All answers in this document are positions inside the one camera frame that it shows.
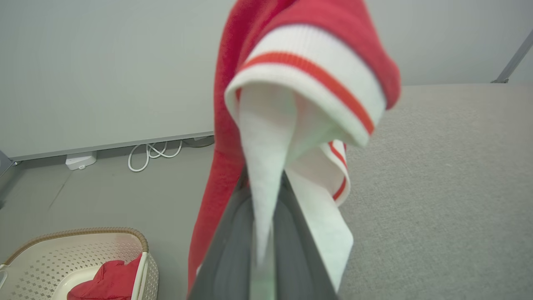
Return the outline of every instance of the white cable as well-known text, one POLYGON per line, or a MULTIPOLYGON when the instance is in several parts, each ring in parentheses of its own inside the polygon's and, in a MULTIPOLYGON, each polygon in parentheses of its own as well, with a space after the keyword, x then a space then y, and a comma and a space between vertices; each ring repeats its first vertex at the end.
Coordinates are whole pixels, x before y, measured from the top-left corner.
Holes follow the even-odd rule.
POLYGON ((156 159, 156 158, 158 158, 160 156, 166 157, 168 159, 171 159, 171 158, 175 157, 181 151, 181 145, 183 145, 183 142, 180 141, 180 146, 177 148, 176 153, 174 153, 173 155, 166 155, 165 154, 167 142, 165 142, 165 147, 163 147, 163 150, 161 150, 161 151, 159 151, 159 150, 157 150, 155 148, 156 143, 145 144, 145 146, 146 146, 146 161, 144 162, 144 166, 142 166, 141 169, 133 169, 133 167, 132 167, 132 155, 133 155, 133 152, 135 151, 135 149, 137 149, 137 147, 139 147, 141 145, 137 145, 137 146, 133 147, 132 151, 130 152, 130 156, 128 157, 128 168, 130 170, 134 171, 134 172, 140 172, 140 171, 146 169, 150 159, 156 159), (153 155, 152 156, 152 150, 154 150, 157 153, 157 155, 153 155))

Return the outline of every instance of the white wall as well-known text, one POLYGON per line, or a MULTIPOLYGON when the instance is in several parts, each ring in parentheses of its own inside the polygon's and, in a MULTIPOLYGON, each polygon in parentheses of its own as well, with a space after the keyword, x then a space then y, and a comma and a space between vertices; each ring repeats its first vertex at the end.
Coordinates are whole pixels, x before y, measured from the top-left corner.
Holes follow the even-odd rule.
MULTIPOLYGON (((489 83, 533 29, 532 0, 367 0, 367 5, 403 85, 489 83)), ((531 70, 523 81, 533 82, 531 70)))
MULTIPOLYGON (((234 0, 0 0, 0 149, 27 159, 213 130, 234 0)), ((488 83, 532 0, 367 0, 404 85, 488 83)), ((511 82, 533 82, 529 54, 511 82)))
POLYGON ((233 0, 1 0, 0 149, 11 158, 213 130, 233 0))
POLYGON ((518 65, 509 78, 510 83, 533 84, 533 48, 529 50, 526 57, 518 65))

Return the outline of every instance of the basket rim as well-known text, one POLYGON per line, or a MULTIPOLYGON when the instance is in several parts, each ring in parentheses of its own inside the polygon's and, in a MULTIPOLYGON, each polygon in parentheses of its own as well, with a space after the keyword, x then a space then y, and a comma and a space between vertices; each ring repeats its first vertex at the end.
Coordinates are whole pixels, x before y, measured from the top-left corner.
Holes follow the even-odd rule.
POLYGON ((49 233, 44 234, 41 236, 38 236, 30 241, 28 241, 26 244, 21 246, 19 249, 17 249, 4 263, 4 265, 11 264, 17 256, 19 256, 22 252, 24 252, 26 249, 30 248, 31 246, 44 242, 47 240, 53 240, 58 238, 66 238, 68 236, 76 236, 76 235, 85 235, 85 234, 98 234, 98 233, 128 233, 131 235, 134 235, 136 238, 139 239, 142 245, 142 251, 148 252, 148 241, 144 237, 144 235, 133 228, 129 227, 94 227, 94 228, 82 228, 82 229, 74 229, 74 230, 67 230, 67 231, 60 231, 55 233, 49 233))

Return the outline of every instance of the white striped cuff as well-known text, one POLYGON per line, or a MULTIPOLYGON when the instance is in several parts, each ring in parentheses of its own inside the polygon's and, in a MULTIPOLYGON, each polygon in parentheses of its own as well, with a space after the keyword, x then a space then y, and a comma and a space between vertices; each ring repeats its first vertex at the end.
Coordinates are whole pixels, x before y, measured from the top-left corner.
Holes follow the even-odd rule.
POLYGON ((225 93, 238 122, 238 93, 250 83, 286 86, 321 108, 358 146, 385 111, 386 100, 374 73, 346 44, 309 25, 279 27, 254 48, 225 93))

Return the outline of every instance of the laundry basket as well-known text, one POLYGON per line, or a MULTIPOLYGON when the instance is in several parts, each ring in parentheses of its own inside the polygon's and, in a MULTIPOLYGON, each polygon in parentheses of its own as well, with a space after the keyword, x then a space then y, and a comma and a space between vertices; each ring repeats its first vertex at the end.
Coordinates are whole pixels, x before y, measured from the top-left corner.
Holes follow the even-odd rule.
POLYGON ((132 300, 155 300, 159 273, 148 243, 139 231, 123 227, 63 231, 29 241, 0 265, 0 299, 65 300, 103 263, 129 263, 140 253, 132 300))

